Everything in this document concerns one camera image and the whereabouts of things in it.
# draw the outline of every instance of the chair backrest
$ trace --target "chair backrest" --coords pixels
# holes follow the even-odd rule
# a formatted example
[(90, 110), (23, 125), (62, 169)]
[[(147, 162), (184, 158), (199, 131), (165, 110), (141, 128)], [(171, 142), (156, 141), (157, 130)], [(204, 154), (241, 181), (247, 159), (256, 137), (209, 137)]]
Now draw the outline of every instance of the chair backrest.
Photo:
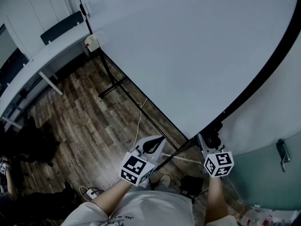
[(78, 11), (49, 28), (40, 37), (43, 40), (44, 44), (47, 45), (49, 41), (52, 42), (53, 40), (61, 36), (63, 33), (75, 27), (77, 23), (82, 23), (83, 21), (84, 19), (81, 15), (81, 11)]

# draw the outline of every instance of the white desk leg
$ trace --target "white desk leg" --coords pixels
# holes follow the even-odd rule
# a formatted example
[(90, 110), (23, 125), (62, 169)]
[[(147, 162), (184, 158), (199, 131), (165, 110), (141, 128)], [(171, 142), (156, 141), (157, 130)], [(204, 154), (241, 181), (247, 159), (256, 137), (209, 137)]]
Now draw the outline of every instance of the white desk leg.
[(53, 69), (52, 69), (50, 66), (48, 66), (47, 69), (49, 70), (50, 74), (51, 74), (56, 80), (58, 80), (58, 77), (57, 77), (57, 75), (55, 74), (55, 72), (53, 71)]
[(7, 121), (8, 123), (12, 124), (15, 127), (22, 129), (21, 125), (19, 125), (18, 123), (15, 123), (14, 121), (10, 120), (9, 118), (2, 116), (2, 119)]
[(54, 85), (54, 83), (52, 83), (51, 82), (51, 80), (50, 79), (48, 79), (47, 78), (47, 76), (43, 73), (43, 72), (40, 72), (39, 73), (40, 74), (40, 76), (53, 88), (53, 89), (55, 89), (55, 91), (61, 96), (61, 95), (63, 95), (63, 93), (58, 89), (58, 87), (56, 87), (55, 85)]

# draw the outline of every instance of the white t-shirt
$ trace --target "white t-shirt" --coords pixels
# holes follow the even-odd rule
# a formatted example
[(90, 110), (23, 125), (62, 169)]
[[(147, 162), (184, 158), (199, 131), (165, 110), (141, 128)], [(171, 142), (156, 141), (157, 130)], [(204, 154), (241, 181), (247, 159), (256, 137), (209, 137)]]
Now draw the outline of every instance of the white t-shirt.
[[(237, 226), (233, 216), (227, 223), (208, 226)], [(127, 193), (109, 218), (94, 203), (86, 202), (73, 211), (62, 226), (194, 226), (191, 200), (160, 191)]]

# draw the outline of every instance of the gray door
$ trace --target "gray door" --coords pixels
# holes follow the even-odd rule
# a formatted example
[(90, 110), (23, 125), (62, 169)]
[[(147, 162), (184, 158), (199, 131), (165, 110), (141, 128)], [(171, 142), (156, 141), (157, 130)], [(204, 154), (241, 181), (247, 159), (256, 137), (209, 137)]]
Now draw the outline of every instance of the gray door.
[(276, 145), (234, 156), (228, 176), (241, 201), (275, 210), (301, 209), (301, 132), (284, 139), (290, 161), (284, 163)]

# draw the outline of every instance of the white plug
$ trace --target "white plug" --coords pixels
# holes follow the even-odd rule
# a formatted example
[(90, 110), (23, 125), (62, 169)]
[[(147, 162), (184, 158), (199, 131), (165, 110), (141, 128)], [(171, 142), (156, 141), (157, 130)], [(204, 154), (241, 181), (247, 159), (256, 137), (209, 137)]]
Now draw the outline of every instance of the white plug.
[(90, 198), (94, 199), (97, 197), (96, 193), (94, 193), (91, 189), (87, 191), (87, 194)]

